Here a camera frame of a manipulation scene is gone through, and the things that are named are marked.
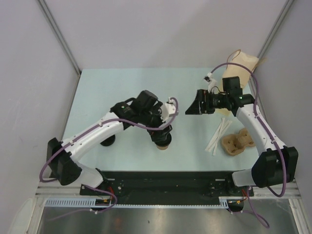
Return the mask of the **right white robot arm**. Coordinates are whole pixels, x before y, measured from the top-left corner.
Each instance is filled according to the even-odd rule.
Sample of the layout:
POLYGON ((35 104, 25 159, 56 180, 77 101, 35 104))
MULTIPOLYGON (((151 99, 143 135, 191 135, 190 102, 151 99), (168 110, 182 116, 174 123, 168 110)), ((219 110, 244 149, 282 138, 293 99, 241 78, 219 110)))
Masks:
POLYGON ((187 115, 213 114, 216 109, 228 109, 243 124, 255 143, 259 157, 248 170, 233 172, 226 181, 225 191, 237 195, 244 186, 259 188, 289 183, 294 180, 298 161, 295 147, 287 147, 277 137, 250 94, 243 94, 239 77, 223 78, 219 93, 198 89, 187 115))

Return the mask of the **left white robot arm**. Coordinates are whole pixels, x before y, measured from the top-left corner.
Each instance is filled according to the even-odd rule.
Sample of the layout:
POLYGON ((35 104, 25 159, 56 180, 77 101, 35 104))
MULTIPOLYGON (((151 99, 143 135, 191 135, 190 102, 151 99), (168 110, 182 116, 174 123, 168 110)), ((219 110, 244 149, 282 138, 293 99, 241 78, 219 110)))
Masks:
POLYGON ((97 195, 104 194, 108 183, 99 169, 90 168, 82 163, 82 157, 96 145, 110 146, 116 134, 136 126, 147 130, 151 141, 160 150, 168 148, 172 141, 171 123, 178 114, 178 101, 171 97, 163 103, 148 90, 137 97, 116 103, 95 124, 86 130, 61 141, 53 138, 48 142, 46 167, 62 186, 75 181, 87 185, 97 195))

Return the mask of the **brown paper coffee cup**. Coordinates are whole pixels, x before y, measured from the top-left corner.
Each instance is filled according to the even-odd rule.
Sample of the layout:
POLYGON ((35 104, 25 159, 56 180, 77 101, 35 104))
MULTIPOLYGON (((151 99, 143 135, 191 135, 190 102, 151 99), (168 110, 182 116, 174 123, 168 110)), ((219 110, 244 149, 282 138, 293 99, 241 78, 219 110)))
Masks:
POLYGON ((156 145, 156 147, 159 149, 159 150, 166 150, 169 145, 165 145, 165 146, 160 146, 160 145, 156 145))

